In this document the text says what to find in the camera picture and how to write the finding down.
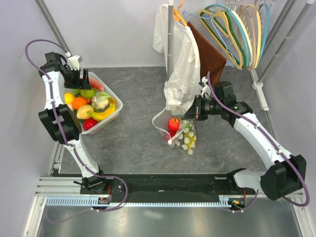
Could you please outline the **watermelon slice toy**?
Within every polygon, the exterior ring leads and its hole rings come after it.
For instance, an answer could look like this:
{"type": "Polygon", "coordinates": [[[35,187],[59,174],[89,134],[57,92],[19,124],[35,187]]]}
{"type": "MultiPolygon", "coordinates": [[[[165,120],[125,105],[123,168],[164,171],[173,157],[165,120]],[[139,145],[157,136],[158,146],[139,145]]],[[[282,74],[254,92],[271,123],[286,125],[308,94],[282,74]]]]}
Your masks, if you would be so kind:
{"type": "Polygon", "coordinates": [[[96,89],[101,90],[101,91],[104,90],[103,84],[102,84],[99,80],[97,80],[97,79],[89,78],[89,83],[90,83],[90,85],[91,85],[93,88],[96,88],[96,89]]]}

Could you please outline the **round green watermelon toy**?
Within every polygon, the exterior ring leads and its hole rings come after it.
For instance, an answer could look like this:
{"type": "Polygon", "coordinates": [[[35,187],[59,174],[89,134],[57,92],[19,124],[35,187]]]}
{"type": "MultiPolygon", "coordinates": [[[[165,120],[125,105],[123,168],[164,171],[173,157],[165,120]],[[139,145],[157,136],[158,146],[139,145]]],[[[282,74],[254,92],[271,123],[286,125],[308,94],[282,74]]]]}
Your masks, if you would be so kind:
{"type": "Polygon", "coordinates": [[[190,128],[190,127],[192,127],[192,121],[186,121],[186,124],[185,124],[185,128],[190,128]]]}

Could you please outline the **red apple toy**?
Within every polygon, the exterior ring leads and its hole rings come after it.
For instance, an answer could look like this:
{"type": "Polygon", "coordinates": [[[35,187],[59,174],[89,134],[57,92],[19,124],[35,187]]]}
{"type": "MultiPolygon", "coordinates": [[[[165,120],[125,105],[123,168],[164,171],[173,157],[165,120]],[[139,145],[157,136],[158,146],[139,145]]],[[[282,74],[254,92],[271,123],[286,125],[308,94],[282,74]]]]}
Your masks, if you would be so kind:
{"type": "Polygon", "coordinates": [[[173,132],[177,132],[180,127],[180,120],[178,118],[172,118],[168,121],[168,129],[173,132]]]}

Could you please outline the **clear spotted zip top bag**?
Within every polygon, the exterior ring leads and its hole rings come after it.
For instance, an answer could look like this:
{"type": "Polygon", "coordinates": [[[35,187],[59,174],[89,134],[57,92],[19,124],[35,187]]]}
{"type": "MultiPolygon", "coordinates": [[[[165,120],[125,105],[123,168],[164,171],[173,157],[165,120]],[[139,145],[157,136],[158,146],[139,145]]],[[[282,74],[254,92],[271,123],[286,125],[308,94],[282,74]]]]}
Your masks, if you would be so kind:
{"type": "Polygon", "coordinates": [[[153,117],[152,124],[157,129],[157,131],[162,135],[162,137],[164,133],[168,132],[170,134],[170,140],[168,142],[164,141],[168,146],[176,147],[182,150],[183,153],[191,156],[194,154],[196,150],[197,131],[195,129],[194,122],[192,123],[192,127],[185,128],[186,120],[181,120],[181,116],[184,113],[185,110],[182,106],[166,104],[164,109],[153,117]],[[173,132],[168,129],[168,121],[172,118],[178,118],[181,122],[177,132],[173,132]],[[184,144],[185,137],[196,138],[196,145],[193,149],[187,149],[187,146],[184,144]]]}

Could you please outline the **yellow bell pepper toy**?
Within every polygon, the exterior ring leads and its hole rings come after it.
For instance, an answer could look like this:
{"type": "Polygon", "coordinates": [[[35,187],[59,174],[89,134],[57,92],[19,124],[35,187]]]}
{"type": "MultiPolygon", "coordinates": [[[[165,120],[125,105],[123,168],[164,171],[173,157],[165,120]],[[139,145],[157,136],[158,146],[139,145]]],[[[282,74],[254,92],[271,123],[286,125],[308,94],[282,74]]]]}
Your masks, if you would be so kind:
{"type": "Polygon", "coordinates": [[[195,137],[185,137],[184,144],[187,146],[187,149],[193,149],[196,145],[196,138],[195,137]]]}

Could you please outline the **red pomegranate toy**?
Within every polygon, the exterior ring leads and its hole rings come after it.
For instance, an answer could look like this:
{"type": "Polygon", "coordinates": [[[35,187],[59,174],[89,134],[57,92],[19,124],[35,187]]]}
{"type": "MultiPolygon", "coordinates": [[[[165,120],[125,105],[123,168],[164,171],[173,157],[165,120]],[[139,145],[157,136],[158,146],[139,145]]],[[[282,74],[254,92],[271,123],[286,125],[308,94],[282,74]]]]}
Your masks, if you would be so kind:
{"type": "Polygon", "coordinates": [[[163,138],[165,142],[168,142],[170,140],[170,134],[168,132],[164,133],[163,138]]]}

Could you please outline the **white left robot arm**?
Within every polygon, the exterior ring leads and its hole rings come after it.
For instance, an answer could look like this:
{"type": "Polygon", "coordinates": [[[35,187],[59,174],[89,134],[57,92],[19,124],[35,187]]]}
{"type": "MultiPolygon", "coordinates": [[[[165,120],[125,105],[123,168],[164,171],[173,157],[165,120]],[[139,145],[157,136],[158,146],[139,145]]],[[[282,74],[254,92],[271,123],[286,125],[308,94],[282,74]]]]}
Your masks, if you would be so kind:
{"type": "Polygon", "coordinates": [[[64,89],[91,89],[88,71],[81,70],[80,56],[57,52],[45,54],[46,63],[40,67],[39,75],[45,84],[46,103],[39,119],[50,137],[63,145],[73,156],[80,168],[79,182],[82,194],[104,194],[108,181],[82,142],[82,128],[79,119],[66,104],[64,89]]]}

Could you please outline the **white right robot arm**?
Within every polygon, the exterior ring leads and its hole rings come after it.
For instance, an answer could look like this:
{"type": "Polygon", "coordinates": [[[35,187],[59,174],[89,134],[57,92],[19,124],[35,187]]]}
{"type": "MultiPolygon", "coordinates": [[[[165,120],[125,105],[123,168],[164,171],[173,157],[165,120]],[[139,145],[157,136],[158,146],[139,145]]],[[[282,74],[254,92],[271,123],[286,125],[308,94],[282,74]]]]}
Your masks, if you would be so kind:
{"type": "Polygon", "coordinates": [[[199,86],[201,92],[182,119],[204,121],[209,116],[219,115],[250,143],[266,167],[265,172],[245,168],[230,172],[226,182],[229,193],[235,195],[243,188],[250,188],[277,200],[305,187],[306,160],[301,155],[294,156],[272,137],[249,105],[236,100],[229,81],[215,84],[213,90],[205,80],[199,86]]]}

